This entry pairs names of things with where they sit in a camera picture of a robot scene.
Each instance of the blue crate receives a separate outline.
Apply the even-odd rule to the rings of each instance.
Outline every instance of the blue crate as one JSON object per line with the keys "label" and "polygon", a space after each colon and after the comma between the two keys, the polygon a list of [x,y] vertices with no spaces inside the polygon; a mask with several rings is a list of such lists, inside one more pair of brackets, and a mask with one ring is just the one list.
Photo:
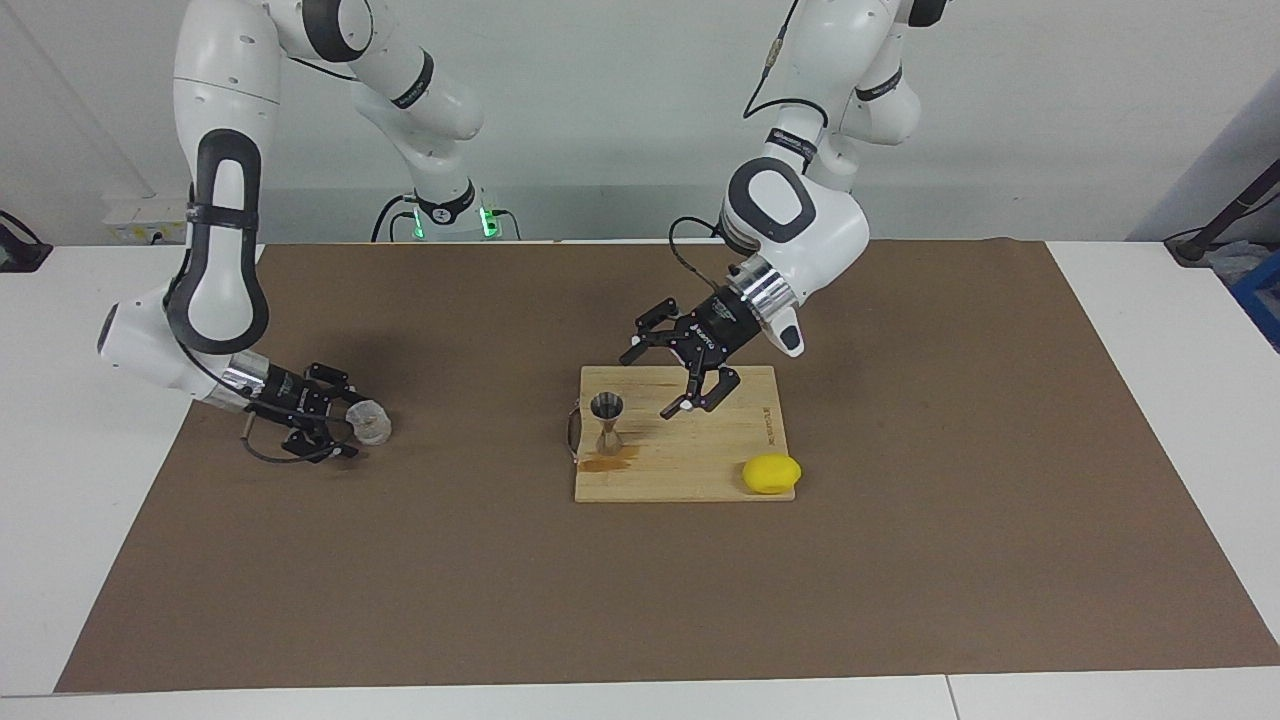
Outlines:
{"label": "blue crate", "polygon": [[1235,283],[1231,295],[1271,345],[1280,348],[1280,251]]}

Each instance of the lemon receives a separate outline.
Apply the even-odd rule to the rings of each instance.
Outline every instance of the lemon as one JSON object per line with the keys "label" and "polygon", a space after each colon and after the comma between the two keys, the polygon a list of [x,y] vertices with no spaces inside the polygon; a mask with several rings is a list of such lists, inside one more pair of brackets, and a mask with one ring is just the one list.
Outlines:
{"label": "lemon", "polygon": [[790,455],[773,452],[753,457],[742,466],[742,482],[751,492],[782,495],[800,480],[800,464]]}

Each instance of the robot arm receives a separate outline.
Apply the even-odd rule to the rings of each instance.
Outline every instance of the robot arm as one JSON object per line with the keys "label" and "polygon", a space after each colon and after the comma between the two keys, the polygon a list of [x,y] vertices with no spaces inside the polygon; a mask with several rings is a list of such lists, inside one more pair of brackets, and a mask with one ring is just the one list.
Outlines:
{"label": "robot arm", "polygon": [[[838,163],[846,160],[838,150],[844,140],[832,138],[846,138],[840,133],[847,132],[895,143],[910,135],[919,100],[901,82],[902,28],[932,24],[945,4],[827,0],[800,12],[791,31],[796,50],[786,95],[820,108],[847,102],[855,111],[841,115],[838,128],[827,128],[818,109],[783,102],[763,152],[733,173],[721,209],[719,234],[748,258],[692,313],[682,315],[668,299],[636,320],[623,364],[660,346],[690,373],[685,393],[663,418],[714,410],[740,382],[727,365],[730,355],[762,332],[791,357],[804,352],[796,310],[844,274],[870,237],[867,217],[846,186],[852,173],[845,177],[847,168]],[[659,329],[664,322],[672,327]],[[712,370],[719,382],[704,393]]]}
{"label": "robot arm", "polygon": [[[280,101],[282,50],[348,63],[361,81],[357,108],[404,155],[420,202],[458,209],[449,222],[435,213],[440,225],[468,225],[462,210],[476,193],[453,143],[479,132],[479,104],[397,32],[385,3],[192,0],[173,85],[193,178],[187,256],[170,283],[111,309],[99,354],[154,384],[285,425],[282,447],[321,461],[357,452],[351,438],[329,432],[334,402],[349,406],[346,420],[365,445],[384,442],[390,424],[346,373],[314,364],[297,374],[250,350],[269,320],[255,269],[257,204]],[[479,218],[470,225],[479,229]]]}

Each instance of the green indicator light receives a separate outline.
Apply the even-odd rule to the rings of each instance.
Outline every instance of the green indicator light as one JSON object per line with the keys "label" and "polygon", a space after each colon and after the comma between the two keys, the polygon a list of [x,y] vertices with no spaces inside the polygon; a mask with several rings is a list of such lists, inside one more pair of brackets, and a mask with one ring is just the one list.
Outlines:
{"label": "green indicator light", "polygon": [[498,219],[494,218],[493,213],[490,213],[484,205],[480,206],[480,227],[484,229],[485,240],[495,237],[502,232],[502,228],[498,225]]}

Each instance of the brown table mat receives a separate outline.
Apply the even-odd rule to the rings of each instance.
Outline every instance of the brown table mat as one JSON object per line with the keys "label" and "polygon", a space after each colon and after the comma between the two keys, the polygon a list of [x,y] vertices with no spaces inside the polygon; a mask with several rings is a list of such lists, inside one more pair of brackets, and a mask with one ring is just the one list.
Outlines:
{"label": "brown table mat", "polygon": [[396,437],[266,466],[193,406],[59,692],[1280,664],[1043,245],[873,243],[801,311],[803,357],[740,352],[777,366],[805,468],[764,505],[573,503],[580,368],[707,293],[664,247],[260,268],[260,350],[349,370]]}

